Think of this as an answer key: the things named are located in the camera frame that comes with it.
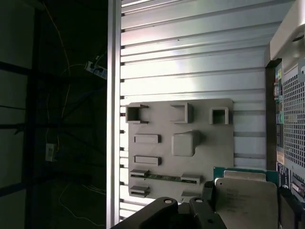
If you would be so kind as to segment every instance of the gray pegboard panel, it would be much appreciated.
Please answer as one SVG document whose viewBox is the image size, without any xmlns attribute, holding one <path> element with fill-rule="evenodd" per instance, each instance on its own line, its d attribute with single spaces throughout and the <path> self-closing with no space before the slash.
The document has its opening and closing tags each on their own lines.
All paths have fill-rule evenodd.
<svg viewBox="0 0 305 229">
<path fill-rule="evenodd" d="M 148 198 L 168 196 L 180 200 L 183 198 L 183 193 L 200 195 L 204 182 L 213 179 L 213 167 L 234 166 L 233 102 L 231 99 L 143 102 L 132 103 L 130 106 L 139 104 L 148 107 L 141 109 L 139 113 L 139 119 L 148 121 L 148 123 L 128 125 L 129 189 L 133 186 L 149 187 Z M 192 112 L 188 112 L 189 115 L 192 115 L 189 117 L 192 122 L 173 122 L 172 120 L 185 120 L 183 107 L 192 108 Z M 226 122 L 210 124 L 210 115 L 213 114 L 211 108 L 217 107 L 227 108 L 229 116 L 227 125 Z M 198 145 L 197 135 L 194 135 L 193 142 L 190 142 L 196 146 L 195 154 L 173 155 L 172 142 L 175 141 L 172 141 L 172 137 L 174 134 L 193 132 L 200 133 Z M 136 143 L 135 135 L 159 135 L 160 141 L 158 143 Z M 189 134 L 183 142 L 192 139 L 191 136 Z M 135 163 L 134 156 L 159 157 L 161 158 L 160 164 L 151 166 L 148 163 Z M 154 176 L 154 179 L 135 177 L 137 175 L 131 173 L 135 169 L 149 170 L 150 174 L 162 175 L 163 178 L 160 179 L 158 176 Z"/>
</svg>

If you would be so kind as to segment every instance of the white wire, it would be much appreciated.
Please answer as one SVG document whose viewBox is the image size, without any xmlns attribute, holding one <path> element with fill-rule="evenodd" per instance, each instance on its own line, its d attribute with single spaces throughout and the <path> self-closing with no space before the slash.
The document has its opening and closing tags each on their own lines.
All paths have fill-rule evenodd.
<svg viewBox="0 0 305 229">
<path fill-rule="evenodd" d="M 76 64 L 70 65 L 69 68 L 74 67 L 74 66 L 86 66 L 86 65 L 83 64 L 83 63 L 76 63 Z M 66 68 L 66 69 L 61 73 L 61 76 L 62 76 L 67 70 L 68 70 L 68 68 Z"/>
<path fill-rule="evenodd" d="M 90 188 L 95 189 L 95 190 L 100 191 L 100 192 L 106 192 L 104 189 L 100 189 L 100 188 L 98 188 L 98 187 L 96 187 L 94 185 L 89 185 L 87 187 L 90 187 Z"/>
<path fill-rule="evenodd" d="M 82 185 L 82 186 L 85 187 L 86 189 L 92 191 L 92 192 L 97 192 L 97 193 L 100 193 L 100 194 L 102 194 L 102 195 L 106 195 L 105 193 L 102 193 L 102 192 L 100 192 L 100 191 L 98 191 L 98 190 L 92 189 L 92 188 L 90 188 L 90 187 L 88 187 L 88 186 L 85 186 L 85 185 Z"/>
<path fill-rule="evenodd" d="M 89 221 L 90 223 L 92 223 L 93 225 L 95 226 L 98 226 L 98 227 L 105 227 L 104 224 L 96 224 L 94 223 L 93 221 L 91 221 L 90 219 L 86 218 L 86 217 L 82 217 L 82 216 L 76 216 L 67 206 L 65 206 L 62 202 L 61 202 L 61 197 L 63 195 L 63 193 L 67 190 L 67 188 L 69 187 L 70 183 L 67 184 L 67 186 L 63 189 L 62 193 L 60 194 L 59 198 L 58 198 L 58 202 L 61 206 L 63 206 L 68 212 L 71 213 L 71 215 L 73 215 L 74 218 L 76 219 L 84 219 L 86 221 Z"/>
</svg>

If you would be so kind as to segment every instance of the black frame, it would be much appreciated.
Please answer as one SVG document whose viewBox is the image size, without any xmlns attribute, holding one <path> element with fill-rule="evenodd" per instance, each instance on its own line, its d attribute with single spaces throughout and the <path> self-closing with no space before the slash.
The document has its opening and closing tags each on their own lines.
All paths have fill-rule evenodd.
<svg viewBox="0 0 305 229">
<path fill-rule="evenodd" d="M 22 74 L 28 77 L 27 82 L 27 95 L 26 95 L 26 107 L 25 107 L 25 123 L 21 124 L 0 124 L 0 129 L 16 129 L 16 133 L 24 132 L 23 139 L 23 154 L 22 154 L 22 174 L 21 174 L 21 182 L 13 185 L 9 185 L 6 187 L 0 188 L 0 197 L 10 195 L 12 193 L 19 192 L 21 190 L 26 190 L 26 198 L 25 198 L 25 229 L 33 228 L 33 187 L 35 185 L 39 185 L 55 179 L 62 174 L 56 172 L 50 172 L 46 176 L 35 177 L 34 175 L 34 159 L 35 159 L 35 135 L 36 128 L 58 128 L 61 127 L 90 127 L 91 124 L 64 124 L 63 121 L 69 115 L 71 115 L 84 101 L 88 99 L 84 99 L 84 101 L 76 104 L 76 106 L 71 109 L 61 120 L 59 123 L 52 124 L 38 124 L 36 123 L 36 110 L 37 104 L 33 103 L 33 101 L 37 101 L 38 97 L 38 80 L 39 79 L 49 79 L 49 74 L 39 72 L 38 62 L 39 62 L 39 48 L 40 48 L 40 34 L 41 34 L 41 12 L 39 10 L 35 10 L 34 16 L 34 42 L 33 42 L 33 51 L 32 51 L 32 69 L 27 69 L 24 67 L 16 66 L 14 64 L 9 64 L 5 62 L 0 62 L 0 70 Z M 61 80 L 58 82 L 59 84 L 66 83 L 65 80 Z M 72 135 L 67 131 L 60 131 L 60 133 L 64 133 L 69 135 L 70 137 L 75 138 L 77 141 L 86 144 L 87 146 L 93 148 L 94 150 L 100 151 L 99 149 L 91 146 L 87 142 L 79 139 L 78 137 Z"/>
</svg>

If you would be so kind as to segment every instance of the electrical cable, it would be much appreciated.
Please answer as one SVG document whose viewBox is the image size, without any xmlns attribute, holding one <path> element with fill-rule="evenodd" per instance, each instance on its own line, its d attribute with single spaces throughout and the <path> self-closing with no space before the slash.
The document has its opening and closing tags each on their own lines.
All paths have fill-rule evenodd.
<svg viewBox="0 0 305 229">
<path fill-rule="evenodd" d="M 45 7 L 45 9 L 46 9 L 46 12 L 48 13 L 48 16 L 49 16 L 49 18 L 50 18 L 52 24 L 54 25 L 54 27 L 55 27 L 55 29 L 56 29 L 56 31 L 57 31 L 57 33 L 58 33 L 58 36 L 59 36 L 59 39 L 60 39 L 60 41 L 61 41 L 61 45 L 62 45 L 64 54 L 65 54 L 65 57 L 66 57 L 66 60 L 67 60 L 67 67 L 68 67 L 69 75 L 71 76 L 71 72 L 70 72 L 70 62 L 69 62 L 69 58 L 68 58 L 68 55 L 67 55 L 65 46 L 64 46 L 64 44 L 63 44 L 63 40 L 62 40 L 62 38 L 61 38 L 61 32 L 60 32 L 59 29 L 57 28 L 57 25 L 55 24 L 55 22 L 54 22 L 54 20 L 53 20 L 53 17 L 51 16 L 48 7 L 46 6 L 46 4 L 45 4 L 44 2 L 42 2 L 42 3 L 43 3 L 43 5 L 44 5 L 44 7 Z"/>
<path fill-rule="evenodd" d="M 97 193 L 100 193 L 100 194 L 102 194 L 102 195 L 106 195 L 106 193 L 102 193 L 102 192 L 100 192 L 100 191 L 98 191 L 98 190 L 95 190 L 95 189 L 92 189 L 92 188 L 90 188 L 90 187 L 88 187 L 88 186 L 85 186 L 85 185 L 82 185 L 83 187 L 85 187 L 86 189 L 88 189 L 88 190 L 90 190 L 90 191 L 92 191 L 92 192 L 97 192 Z"/>
<path fill-rule="evenodd" d="M 100 192 L 103 192 L 103 193 L 106 192 L 105 190 L 100 189 L 100 188 L 98 188 L 98 187 L 96 187 L 96 186 L 94 186 L 94 185 L 89 185 L 89 186 L 87 186 L 87 187 L 88 187 L 88 188 L 91 188 L 91 189 L 94 189 L 94 190 L 97 190 L 97 191 L 100 191 Z"/>
<path fill-rule="evenodd" d="M 13 109 L 13 110 L 22 110 L 22 111 L 25 111 L 25 108 L 15 107 L 15 106 L 4 106 L 4 105 L 0 105 L 0 108 L 8 108 L 8 109 Z"/>
<path fill-rule="evenodd" d="M 50 98 L 50 94 L 51 91 L 53 90 L 53 87 L 50 89 L 49 93 L 48 93 L 48 97 L 47 97 L 47 102 L 46 102 L 46 106 L 47 106 L 47 118 L 48 118 L 48 123 L 50 122 L 50 112 L 49 112 L 49 98 Z M 49 133 L 49 128 L 47 128 L 46 130 L 46 144 L 48 143 L 48 133 Z"/>
<path fill-rule="evenodd" d="M 88 219 L 88 218 L 86 218 L 86 217 L 76 216 L 67 206 L 65 206 L 65 205 L 61 202 L 61 197 L 62 197 L 63 193 L 67 190 L 67 188 L 70 186 L 70 184 L 71 184 L 71 183 L 67 184 L 67 186 L 63 189 L 62 193 L 60 194 L 60 196 L 59 196 L 59 198 L 58 198 L 59 204 L 60 204 L 62 207 L 64 207 L 68 212 L 70 212 L 71 215 L 73 215 L 74 218 L 76 218 L 76 219 L 84 219 L 84 220 L 89 221 L 90 223 L 92 223 L 93 225 L 98 226 L 98 227 L 105 227 L 104 224 L 97 224 L 97 223 L 93 222 L 92 220 L 90 220 L 90 219 Z"/>
<path fill-rule="evenodd" d="M 57 33 L 58 33 L 58 37 L 59 37 L 59 39 L 60 39 L 60 41 L 61 41 L 61 45 L 62 45 L 64 54 L 65 54 L 65 57 L 66 57 L 67 69 L 68 69 L 69 77 L 71 77 L 70 62 L 69 62 L 69 58 L 68 58 L 67 51 L 66 51 L 65 46 L 64 46 L 64 44 L 63 44 L 63 40 L 62 40 L 62 37 L 61 37 L 61 32 L 60 32 L 59 29 L 57 28 L 57 26 L 56 26 L 56 24 L 55 24 L 55 22 L 54 22 L 54 20 L 53 20 L 53 17 L 51 16 L 51 14 L 50 14 L 50 12 L 49 12 L 49 9 L 48 9 L 48 7 L 46 6 L 46 4 L 45 4 L 44 2 L 43 2 L 43 5 L 44 5 L 44 7 L 45 7 L 45 9 L 46 9 L 46 11 L 47 11 L 47 13 L 48 13 L 48 16 L 49 16 L 50 20 L 52 21 L 52 23 L 53 23 L 53 25 L 54 25 L 54 27 L 55 27 Z M 69 84 L 69 86 L 68 86 L 68 91 L 67 91 L 67 94 L 66 94 L 66 99 L 65 99 L 65 103 L 64 103 L 64 106 L 63 106 L 63 109 L 62 109 L 61 117 L 63 117 L 63 114 L 64 114 L 64 112 L 65 112 L 65 107 L 66 107 L 66 104 L 67 104 L 67 101 L 68 101 L 68 96 L 69 96 L 69 92 L 70 92 L 70 87 L 71 87 L 71 84 Z M 59 148 L 60 148 L 60 145 L 59 145 L 59 135 L 57 135 L 57 143 L 58 143 L 58 144 L 57 144 L 57 151 L 59 151 Z"/>
</svg>

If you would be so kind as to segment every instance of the dark wall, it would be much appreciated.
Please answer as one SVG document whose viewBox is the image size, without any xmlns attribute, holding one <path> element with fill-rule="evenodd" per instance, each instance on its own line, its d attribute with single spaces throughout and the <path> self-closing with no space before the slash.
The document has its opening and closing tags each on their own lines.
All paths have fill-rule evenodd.
<svg viewBox="0 0 305 229">
<path fill-rule="evenodd" d="M 107 3 L 106 0 L 47 0 L 45 1 L 53 20 L 60 31 L 70 65 L 85 64 L 94 61 L 98 54 L 107 50 Z M 107 68 L 107 54 L 98 65 Z M 71 67 L 71 76 L 67 68 L 58 33 L 48 14 L 41 15 L 41 41 L 39 69 L 52 76 L 39 81 L 39 99 L 37 122 L 47 122 L 46 103 L 49 101 L 49 122 L 58 123 L 62 107 L 70 84 L 65 114 L 79 102 L 82 103 L 64 121 L 66 124 L 89 124 L 88 128 L 53 128 L 48 132 L 48 143 L 57 143 L 60 139 L 59 159 L 54 163 L 45 162 L 46 129 L 36 132 L 35 175 L 57 171 L 64 173 L 57 179 L 35 188 L 34 228 L 96 228 L 83 219 L 75 219 L 59 204 L 61 202 L 76 216 L 87 217 L 97 224 L 105 223 L 105 196 L 87 190 L 82 184 L 89 182 L 106 189 L 106 81 L 84 70 L 84 66 Z M 62 131 L 68 131 L 81 141 Z"/>
</svg>

